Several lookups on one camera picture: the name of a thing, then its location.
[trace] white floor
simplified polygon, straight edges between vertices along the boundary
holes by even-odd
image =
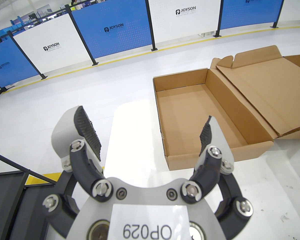
[[[104,166],[115,109],[154,97],[154,76],[209,67],[222,58],[277,45],[283,56],[300,54],[300,28],[204,41],[63,75],[0,96],[0,154],[38,173],[61,172],[51,133],[69,108],[83,105],[102,143]],[[12,170],[0,162],[0,172]]]

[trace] black frame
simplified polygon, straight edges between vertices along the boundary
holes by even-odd
[[[79,35],[79,37],[80,37],[83,45],[85,46],[85,49],[87,50],[87,53],[88,53],[91,61],[93,62],[93,66],[98,65],[99,62],[96,62],[96,60],[93,58],[93,56],[92,56],[92,54],[91,54],[91,52],[90,52],[90,50],[89,50],[89,48],[87,46],[87,43],[85,42],[85,40],[84,40],[84,38],[83,38],[83,36],[81,34],[81,31],[79,30],[79,27],[78,27],[78,25],[77,25],[77,23],[76,23],[76,21],[75,21],[75,19],[73,17],[72,11],[71,11],[72,7],[75,7],[75,6],[80,5],[80,4],[84,4],[85,2],[88,2],[88,1],[93,1],[93,0],[81,1],[81,2],[76,3],[74,5],[68,5],[68,4],[66,4],[64,9],[60,9],[58,11],[52,12],[52,13],[50,13],[48,15],[45,15],[43,17],[40,17],[38,19],[34,19],[32,22],[27,23],[27,24],[25,24],[25,25],[23,25],[23,26],[15,29],[15,30],[13,30],[12,32],[8,31],[7,34],[5,34],[5,35],[3,35],[3,36],[0,37],[0,43],[3,41],[2,40],[3,38],[5,38],[7,36],[10,36],[11,39],[14,41],[14,43],[19,48],[19,50],[23,53],[23,55],[27,58],[27,60],[31,63],[31,65],[36,69],[36,71],[38,72],[38,74],[42,77],[42,79],[45,79],[46,76],[44,74],[40,73],[40,71],[35,67],[35,65],[32,63],[32,61],[27,57],[27,55],[24,53],[24,51],[21,49],[21,47],[14,40],[13,34],[16,33],[16,32],[18,32],[18,31],[20,31],[20,30],[22,30],[22,29],[24,30],[24,28],[26,26],[34,24],[35,22],[38,22],[39,24],[41,24],[43,19],[45,19],[45,18],[47,18],[47,17],[49,17],[51,15],[56,15],[56,14],[63,13],[64,11],[66,11],[69,14],[69,16],[70,16],[71,21],[72,21],[75,29],[77,30],[77,33],[78,33],[78,35]],[[151,35],[151,42],[152,42],[152,49],[151,49],[151,51],[155,51],[155,50],[157,50],[157,48],[156,48],[156,42],[155,42],[155,38],[154,38],[154,32],[153,32],[153,26],[152,26],[152,20],[151,20],[151,11],[150,11],[150,6],[149,6],[149,0],[145,0],[145,3],[146,3],[146,9],[147,9],[147,15],[148,15],[148,21],[149,21],[149,28],[150,28],[150,35]],[[282,2],[281,2],[277,20],[271,26],[272,28],[278,28],[277,24],[278,24],[280,13],[281,13],[281,10],[282,10],[282,7],[283,7],[283,3],[284,3],[284,0],[282,0]],[[222,14],[223,14],[223,5],[224,5],[224,0],[221,0],[221,3],[220,3],[220,12],[219,12],[219,20],[218,20],[218,28],[217,28],[216,33],[214,35],[215,38],[221,37],[220,30],[221,30],[221,21],[222,21]],[[5,92],[5,91],[7,91],[7,89],[5,87],[0,87],[0,93],[1,92]]]
[[[221,35],[220,35],[220,28],[221,28],[221,20],[222,20],[223,2],[224,2],[224,0],[221,0],[221,2],[220,2],[220,12],[219,12],[218,29],[215,32],[215,35],[214,35],[215,38],[221,37]]]
[[[270,26],[271,28],[278,28],[278,27],[277,27],[277,24],[278,24],[278,21],[279,21],[279,17],[280,17],[280,14],[281,14],[282,7],[283,7],[283,5],[284,5],[284,1],[285,1],[285,0],[282,0],[282,1],[281,1],[281,5],[280,5],[280,9],[279,9],[279,13],[278,13],[277,20],[273,23],[272,26]]]
[[[69,16],[70,16],[70,19],[71,19],[71,21],[72,21],[72,23],[73,23],[75,29],[76,29],[77,32],[78,32],[78,35],[79,35],[79,37],[80,37],[80,39],[81,39],[81,41],[82,41],[82,43],[83,43],[83,45],[84,45],[86,51],[88,52],[88,55],[89,55],[90,59],[92,60],[92,63],[93,63],[92,66],[98,65],[99,62],[96,62],[96,60],[95,60],[94,57],[92,56],[92,54],[91,54],[91,52],[90,52],[90,49],[89,49],[89,47],[87,46],[87,43],[86,43],[84,37],[82,36],[81,31],[80,31],[80,29],[79,29],[79,27],[78,27],[78,25],[77,25],[77,22],[76,22],[75,18],[73,17],[73,14],[72,14],[72,11],[71,11],[70,6],[69,6],[68,4],[66,4],[66,5],[64,5],[64,6],[65,6],[65,10],[67,11],[67,13],[68,13]]]
[[[19,46],[19,44],[15,41],[13,34],[11,31],[7,32],[8,36],[11,38],[11,40],[13,41],[13,43],[17,46],[17,48],[20,50],[20,52],[24,55],[24,57],[27,59],[27,61],[29,61],[29,63],[31,64],[31,66],[36,70],[36,72],[38,72],[38,74],[41,76],[41,80],[44,80],[47,76],[45,76],[44,74],[42,74],[37,67],[32,63],[32,61],[28,58],[28,56],[26,55],[26,53],[22,50],[22,48]]]
[[[152,20],[151,20],[151,12],[150,12],[149,0],[145,0],[145,6],[147,8],[147,15],[148,15],[150,35],[151,35],[151,42],[152,42],[152,49],[151,49],[151,51],[155,51],[155,50],[158,50],[158,49],[156,48],[155,36],[153,34],[153,27],[152,27]]]

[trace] metal screw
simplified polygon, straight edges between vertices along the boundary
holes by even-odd
[[[243,216],[250,217],[253,214],[253,207],[251,202],[248,200],[245,201],[236,201],[237,210]]]
[[[222,161],[222,165],[223,167],[225,167],[226,169],[231,169],[232,168],[232,164],[229,163],[228,161]]]
[[[175,189],[171,188],[171,189],[167,190],[167,197],[169,200],[175,201],[178,197],[178,194]]]
[[[72,149],[78,149],[81,146],[81,142],[80,141],[73,141],[71,144],[71,148]]]
[[[92,195],[93,197],[98,196],[105,196],[109,197],[111,194],[112,185],[111,183],[106,179],[101,179],[93,185],[92,188]]]
[[[214,145],[211,145],[211,146],[209,147],[209,151],[210,151],[211,154],[212,154],[213,156],[215,156],[215,157],[217,157],[219,154],[221,154],[220,149],[217,148],[217,147],[214,146]]]
[[[248,203],[246,201],[242,201],[240,202],[240,209],[241,211],[245,212],[249,212],[251,210],[250,206],[248,205]]]
[[[226,160],[222,161],[221,169],[220,169],[222,174],[225,175],[231,174],[233,170],[234,170],[234,166],[230,162]]]
[[[183,196],[195,198],[196,201],[200,201],[202,196],[202,192],[198,184],[191,180],[186,181],[182,184],[181,191]]]
[[[201,226],[197,225],[194,222],[190,221],[190,236],[193,240],[205,240],[205,232],[201,228]]]
[[[71,166],[71,162],[70,162],[70,159],[68,158],[68,159],[64,162],[63,167],[68,168],[68,167],[70,167],[70,166]]]
[[[127,196],[127,190],[125,188],[119,188],[115,195],[118,200],[123,200]]]
[[[107,240],[110,223],[107,220],[95,222],[89,229],[88,240]]]
[[[199,193],[198,190],[197,190],[197,188],[195,186],[193,186],[193,185],[188,185],[186,187],[186,189],[187,189],[188,196],[192,197],[192,198],[196,197],[198,195],[198,193]]]
[[[51,194],[46,197],[42,203],[44,207],[48,209],[48,212],[52,212],[58,206],[59,198],[56,194]]]

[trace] white table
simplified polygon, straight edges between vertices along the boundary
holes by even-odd
[[[299,148],[300,140],[278,140],[261,157],[235,163],[233,174],[254,207],[252,218],[236,239],[300,240],[300,178],[288,157]],[[189,178],[192,173],[193,169],[169,171],[155,99],[117,108],[104,167],[106,178],[117,177],[146,188]],[[218,187],[206,196],[213,211],[221,199]]]

